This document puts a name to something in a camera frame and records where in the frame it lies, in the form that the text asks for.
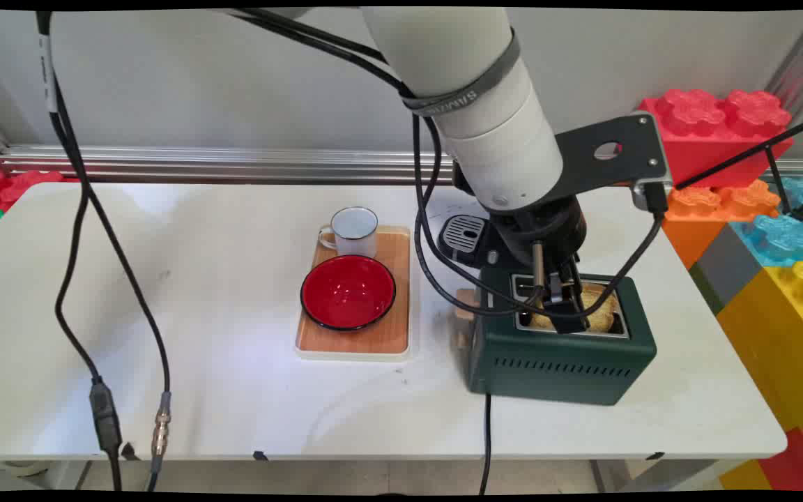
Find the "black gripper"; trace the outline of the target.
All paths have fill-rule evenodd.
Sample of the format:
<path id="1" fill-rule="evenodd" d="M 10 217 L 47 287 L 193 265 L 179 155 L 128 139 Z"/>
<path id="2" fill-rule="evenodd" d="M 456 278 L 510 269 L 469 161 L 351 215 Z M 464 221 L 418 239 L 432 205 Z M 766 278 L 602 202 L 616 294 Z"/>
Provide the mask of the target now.
<path id="1" fill-rule="evenodd" d="M 582 282 L 576 255 L 586 239 L 586 220 L 576 197 L 515 214 L 491 214 L 491 225 L 511 260 L 533 270 L 535 307 L 544 309 L 549 275 L 549 318 L 555 333 L 586 333 Z"/>

